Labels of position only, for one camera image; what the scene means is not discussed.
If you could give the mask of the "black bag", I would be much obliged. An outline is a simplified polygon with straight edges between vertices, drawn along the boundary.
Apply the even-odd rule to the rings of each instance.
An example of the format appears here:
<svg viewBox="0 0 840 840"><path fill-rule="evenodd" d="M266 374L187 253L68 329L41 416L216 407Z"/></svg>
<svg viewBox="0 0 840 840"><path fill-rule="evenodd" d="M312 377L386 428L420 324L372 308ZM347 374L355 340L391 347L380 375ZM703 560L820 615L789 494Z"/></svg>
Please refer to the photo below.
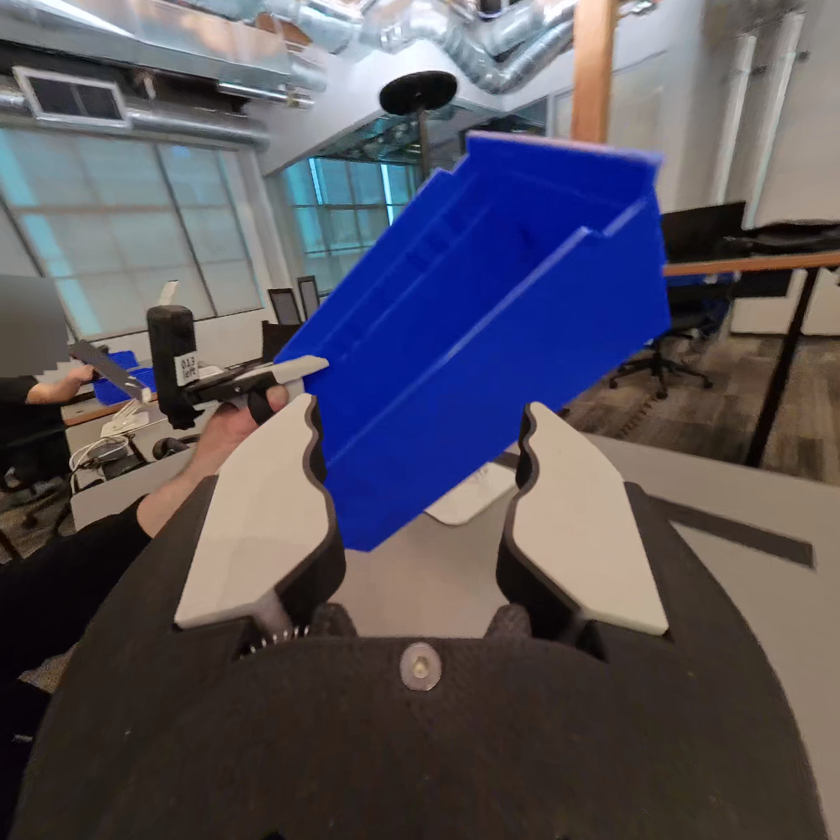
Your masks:
<svg viewBox="0 0 840 840"><path fill-rule="evenodd" d="M717 254L725 258L793 256L839 249L839 222L798 220L744 229L723 237Z"/></svg>

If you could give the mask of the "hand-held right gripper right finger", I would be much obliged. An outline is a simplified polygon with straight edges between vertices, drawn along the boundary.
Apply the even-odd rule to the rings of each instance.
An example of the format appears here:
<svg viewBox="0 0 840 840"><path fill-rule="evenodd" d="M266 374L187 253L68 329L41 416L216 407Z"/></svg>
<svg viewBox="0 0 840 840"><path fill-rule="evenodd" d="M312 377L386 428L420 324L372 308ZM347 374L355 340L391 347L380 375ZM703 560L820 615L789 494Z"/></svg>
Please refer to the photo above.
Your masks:
<svg viewBox="0 0 840 840"><path fill-rule="evenodd" d="M531 634L576 636L598 622L665 635L668 618L618 470L539 402L523 410L519 447L496 578Z"/></svg>

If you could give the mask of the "person's left forearm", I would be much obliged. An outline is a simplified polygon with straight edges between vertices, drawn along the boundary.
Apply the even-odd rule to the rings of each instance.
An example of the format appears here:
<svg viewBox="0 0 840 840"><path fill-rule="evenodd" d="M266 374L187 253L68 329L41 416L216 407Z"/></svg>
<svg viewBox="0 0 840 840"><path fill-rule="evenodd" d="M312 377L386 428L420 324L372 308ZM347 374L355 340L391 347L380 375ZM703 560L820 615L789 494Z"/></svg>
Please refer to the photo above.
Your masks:
<svg viewBox="0 0 840 840"><path fill-rule="evenodd" d="M3 690L83 635L132 562L226 457L196 448L184 470L155 492L2 568Z"/></svg>

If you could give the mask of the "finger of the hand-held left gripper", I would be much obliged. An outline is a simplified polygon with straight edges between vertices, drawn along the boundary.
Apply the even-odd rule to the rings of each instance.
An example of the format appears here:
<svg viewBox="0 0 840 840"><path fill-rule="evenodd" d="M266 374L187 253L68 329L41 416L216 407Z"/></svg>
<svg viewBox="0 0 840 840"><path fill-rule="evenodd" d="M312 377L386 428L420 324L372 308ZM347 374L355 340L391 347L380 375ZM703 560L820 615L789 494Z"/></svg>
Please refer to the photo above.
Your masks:
<svg viewBox="0 0 840 840"><path fill-rule="evenodd" d="M275 384L282 385L288 394L303 394L306 392L306 377L328 367L329 362L326 359L307 354L273 364L269 372L274 377Z"/></svg>

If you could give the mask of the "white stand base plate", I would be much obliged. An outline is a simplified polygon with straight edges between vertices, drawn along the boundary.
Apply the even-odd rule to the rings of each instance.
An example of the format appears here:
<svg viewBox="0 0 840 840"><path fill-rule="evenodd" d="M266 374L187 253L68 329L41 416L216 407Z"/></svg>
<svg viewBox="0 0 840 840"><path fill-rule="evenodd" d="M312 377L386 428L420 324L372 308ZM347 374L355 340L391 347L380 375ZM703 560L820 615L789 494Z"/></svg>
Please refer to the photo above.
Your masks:
<svg viewBox="0 0 840 840"><path fill-rule="evenodd" d="M425 513L448 527L460 527L513 490L518 456L504 453L457 484Z"/></svg>

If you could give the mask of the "wooden desk with black frame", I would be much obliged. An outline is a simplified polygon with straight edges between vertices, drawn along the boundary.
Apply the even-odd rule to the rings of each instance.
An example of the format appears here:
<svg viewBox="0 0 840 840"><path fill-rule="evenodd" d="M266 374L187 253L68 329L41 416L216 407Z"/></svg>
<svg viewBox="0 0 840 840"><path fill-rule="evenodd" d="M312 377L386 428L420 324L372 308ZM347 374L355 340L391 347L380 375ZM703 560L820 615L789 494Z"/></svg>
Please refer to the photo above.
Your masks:
<svg viewBox="0 0 840 840"><path fill-rule="evenodd" d="M816 281L822 270L836 269L839 266L838 249L801 253L792 255L764 255L735 259L694 261L681 264L666 264L663 268L665 277L709 276L716 274L742 273L755 274L763 271L804 270L805 279L794 313L780 349L780 355L773 369L768 390L764 396L759 419L753 430L750 445L743 464L750 468L760 468L767 444L778 415L786 386L790 379L791 368L802 337L802 327L809 310Z"/></svg>

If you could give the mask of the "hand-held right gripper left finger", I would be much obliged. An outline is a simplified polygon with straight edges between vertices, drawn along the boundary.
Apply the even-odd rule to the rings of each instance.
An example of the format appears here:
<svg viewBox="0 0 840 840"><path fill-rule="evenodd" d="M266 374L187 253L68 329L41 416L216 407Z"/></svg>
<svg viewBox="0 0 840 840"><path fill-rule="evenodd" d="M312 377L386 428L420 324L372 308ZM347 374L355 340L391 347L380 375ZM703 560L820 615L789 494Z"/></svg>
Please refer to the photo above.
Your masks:
<svg viewBox="0 0 840 840"><path fill-rule="evenodd" d="M326 478L318 401L300 394L217 472L175 624L248 618L263 634L311 625L346 571Z"/></svg>

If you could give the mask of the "wooden pillar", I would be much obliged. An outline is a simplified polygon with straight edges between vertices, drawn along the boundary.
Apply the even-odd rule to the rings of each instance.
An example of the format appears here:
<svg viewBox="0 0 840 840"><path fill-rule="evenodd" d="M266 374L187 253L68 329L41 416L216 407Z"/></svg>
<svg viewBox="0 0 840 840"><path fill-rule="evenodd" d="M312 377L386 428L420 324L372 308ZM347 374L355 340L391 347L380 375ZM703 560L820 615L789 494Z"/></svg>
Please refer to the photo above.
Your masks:
<svg viewBox="0 0 840 840"><path fill-rule="evenodd" d="M605 144L613 77L616 1L580 1L574 10L570 137Z"/></svg>

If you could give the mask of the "black office chair base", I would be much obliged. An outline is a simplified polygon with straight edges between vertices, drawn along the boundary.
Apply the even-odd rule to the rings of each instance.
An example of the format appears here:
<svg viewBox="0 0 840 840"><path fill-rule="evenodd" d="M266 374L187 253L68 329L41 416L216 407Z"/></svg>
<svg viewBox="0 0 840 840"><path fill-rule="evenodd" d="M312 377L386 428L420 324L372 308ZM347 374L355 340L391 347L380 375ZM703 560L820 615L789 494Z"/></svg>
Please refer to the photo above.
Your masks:
<svg viewBox="0 0 840 840"><path fill-rule="evenodd" d="M705 390L713 388L713 382L707 374L695 370L685 362L679 362L668 358L664 354L665 342L669 339L691 341L695 336L696 328L670 330L664 335L657 337L647 348L647 355L639 355L631 360L620 364L617 369L607 377L606 383L610 390L618 387L618 382L630 375L647 372L654 377L658 383L655 397L662 401L669 396L669 375L687 375L700 380Z"/></svg>

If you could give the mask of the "silver ceiling ductwork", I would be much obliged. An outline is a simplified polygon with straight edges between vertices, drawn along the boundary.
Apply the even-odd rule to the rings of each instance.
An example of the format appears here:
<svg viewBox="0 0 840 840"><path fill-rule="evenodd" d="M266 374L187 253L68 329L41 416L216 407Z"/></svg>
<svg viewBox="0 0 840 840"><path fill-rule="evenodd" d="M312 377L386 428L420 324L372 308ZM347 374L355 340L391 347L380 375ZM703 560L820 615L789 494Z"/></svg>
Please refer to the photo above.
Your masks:
<svg viewBox="0 0 840 840"><path fill-rule="evenodd" d="M76 60L216 82L221 91L293 109L326 88L268 16L332 56L435 45L494 96L520 89L571 47L576 2L518 2L491 17L477 2L2 2L2 41Z"/></svg>

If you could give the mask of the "person's left hand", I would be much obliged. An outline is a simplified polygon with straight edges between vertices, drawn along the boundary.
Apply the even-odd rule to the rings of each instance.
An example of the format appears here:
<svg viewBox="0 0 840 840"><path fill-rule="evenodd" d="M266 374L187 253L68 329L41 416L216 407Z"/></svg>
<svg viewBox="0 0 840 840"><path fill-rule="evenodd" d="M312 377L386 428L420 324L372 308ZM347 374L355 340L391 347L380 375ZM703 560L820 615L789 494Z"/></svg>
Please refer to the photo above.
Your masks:
<svg viewBox="0 0 840 840"><path fill-rule="evenodd" d="M267 392L252 392L257 416L252 414L248 398L221 403L202 431L183 476L194 484L216 474L227 458L257 427L289 402L284 385L271 386Z"/></svg>

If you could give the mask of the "white air vent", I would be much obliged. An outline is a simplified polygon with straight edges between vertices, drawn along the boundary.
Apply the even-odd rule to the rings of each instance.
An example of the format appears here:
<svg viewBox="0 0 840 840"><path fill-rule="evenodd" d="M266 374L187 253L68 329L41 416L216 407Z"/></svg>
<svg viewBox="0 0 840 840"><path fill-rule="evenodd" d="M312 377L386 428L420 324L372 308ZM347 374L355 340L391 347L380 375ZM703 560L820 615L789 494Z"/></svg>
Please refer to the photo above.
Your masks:
<svg viewBox="0 0 840 840"><path fill-rule="evenodd" d="M132 120L119 84L53 70L13 67L14 79L37 120L90 129L130 130Z"/></svg>

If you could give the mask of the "dark grey flat board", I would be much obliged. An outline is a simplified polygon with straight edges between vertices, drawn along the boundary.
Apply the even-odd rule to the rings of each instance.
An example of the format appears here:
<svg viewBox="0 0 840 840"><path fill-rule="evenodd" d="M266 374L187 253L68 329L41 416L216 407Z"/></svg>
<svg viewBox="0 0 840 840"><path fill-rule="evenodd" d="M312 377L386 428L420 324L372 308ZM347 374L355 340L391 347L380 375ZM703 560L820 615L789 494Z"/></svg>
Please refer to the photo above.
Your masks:
<svg viewBox="0 0 840 840"><path fill-rule="evenodd" d="M131 399L152 402L153 390L141 381L137 369L123 368L110 354L86 341L69 344L68 352L73 360L89 365L98 374L93 391L103 406L118 405Z"/></svg>

